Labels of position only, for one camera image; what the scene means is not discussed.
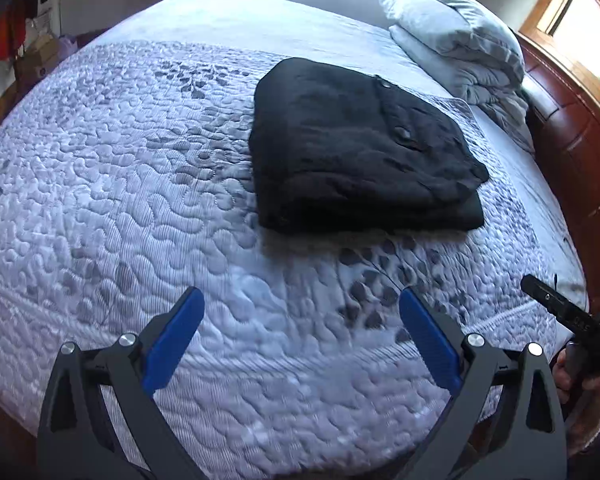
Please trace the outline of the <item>right hand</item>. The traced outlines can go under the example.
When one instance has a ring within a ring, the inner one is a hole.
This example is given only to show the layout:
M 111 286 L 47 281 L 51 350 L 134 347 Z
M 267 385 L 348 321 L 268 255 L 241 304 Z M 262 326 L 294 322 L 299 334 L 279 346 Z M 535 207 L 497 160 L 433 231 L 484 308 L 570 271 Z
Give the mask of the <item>right hand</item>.
M 562 406 L 576 394 L 576 407 L 570 414 L 572 422 L 566 425 L 567 453 L 571 457 L 585 450 L 600 433 L 600 375 L 576 382 L 568 366 L 572 366 L 572 350 L 565 346 L 558 353 L 552 373 Z

